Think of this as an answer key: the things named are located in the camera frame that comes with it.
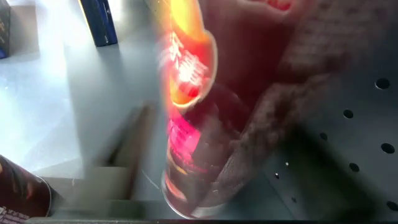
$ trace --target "box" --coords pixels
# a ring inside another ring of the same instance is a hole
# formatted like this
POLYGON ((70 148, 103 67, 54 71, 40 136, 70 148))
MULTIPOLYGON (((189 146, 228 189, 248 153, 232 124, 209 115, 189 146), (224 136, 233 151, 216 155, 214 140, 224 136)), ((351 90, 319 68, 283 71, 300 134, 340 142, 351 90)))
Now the box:
POLYGON ((10 5, 0 0, 0 59, 9 55, 10 49, 10 5))
POLYGON ((117 44, 118 38, 108 0, 80 0, 80 6, 86 17, 94 44, 97 47, 117 44))

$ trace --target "gray surface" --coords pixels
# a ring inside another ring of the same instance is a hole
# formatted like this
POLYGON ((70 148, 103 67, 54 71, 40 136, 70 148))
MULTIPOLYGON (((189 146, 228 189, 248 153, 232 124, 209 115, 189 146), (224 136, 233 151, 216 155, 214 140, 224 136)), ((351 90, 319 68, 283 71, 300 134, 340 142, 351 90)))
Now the gray surface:
POLYGON ((398 203, 397 152, 387 154, 381 144, 388 142, 397 147, 397 58, 398 24, 387 34, 382 46, 370 61, 347 71, 345 79, 321 104, 319 111, 308 119, 307 125, 314 136, 328 135, 330 154, 343 170, 360 182, 370 194, 377 195, 378 220, 398 220, 398 212, 388 209, 388 200, 398 203), (390 87, 376 88, 375 81, 388 78, 390 87), (343 116, 343 110, 354 113, 352 119, 343 116), (349 163, 360 171, 355 173, 349 163))

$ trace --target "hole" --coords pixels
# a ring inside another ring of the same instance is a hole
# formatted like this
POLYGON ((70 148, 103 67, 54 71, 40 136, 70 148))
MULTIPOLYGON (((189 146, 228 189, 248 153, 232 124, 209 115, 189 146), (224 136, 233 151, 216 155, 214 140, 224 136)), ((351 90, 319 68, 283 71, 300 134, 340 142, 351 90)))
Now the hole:
POLYGON ((325 133, 320 133, 319 136, 321 137, 321 139, 323 139, 325 141, 328 140, 328 135, 325 133))
POLYGON ((388 154, 393 154, 393 153, 396 151, 396 149, 394 148, 394 146, 392 146, 392 145, 390 145, 390 144, 388 144, 388 143, 383 143, 383 144, 381 144, 381 149, 382 149, 385 153, 388 153, 388 154))
POLYGON ((379 78, 374 84, 381 90, 385 90, 390 87, 390 81, 386 78, 379 78))
POLYGON ((353 172, 359 172, 359 166, 356 165, 355 163, 350 163, 350 164, 349 164, 349 168, 350 168, 353 172))
POLYGON ((354 113, 350 110, 344 110, 343 115, 345 118, 351 119, 354 117, 354 113))
POLYGON ((395 202, 388 201, 387 207, 392 211, 398 212, 398 205, 395 202))

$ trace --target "blue box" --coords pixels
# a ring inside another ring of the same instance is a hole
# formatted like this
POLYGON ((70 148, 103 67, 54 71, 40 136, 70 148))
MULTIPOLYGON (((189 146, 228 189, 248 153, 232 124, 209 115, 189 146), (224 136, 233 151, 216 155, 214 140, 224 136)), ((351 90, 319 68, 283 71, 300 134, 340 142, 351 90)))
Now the blue box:
POLYGON ((0 59, 6 58, 10 51, 10 5, 0 0, 0 59))
POLYGON ((80 4, 94 44, 97 47, 117 44, 118 38, 108 0, 80 0, 80 4))

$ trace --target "can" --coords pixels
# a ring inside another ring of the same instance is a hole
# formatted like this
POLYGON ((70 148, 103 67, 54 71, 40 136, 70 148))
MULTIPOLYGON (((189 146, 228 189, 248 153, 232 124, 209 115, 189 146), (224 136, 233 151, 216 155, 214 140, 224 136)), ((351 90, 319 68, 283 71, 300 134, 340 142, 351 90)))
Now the can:
POLYGON ((169 0, 160 61, 162 190, 172 209, 184 218, 219 213, 331 74, 367 51, 395 2, 169 0), (382 23, 363 21, 380 14, 382 23))
POLYGON ((51 191, 46 181, 0 156, 0 223, 46 217, 52 204, 51 191))

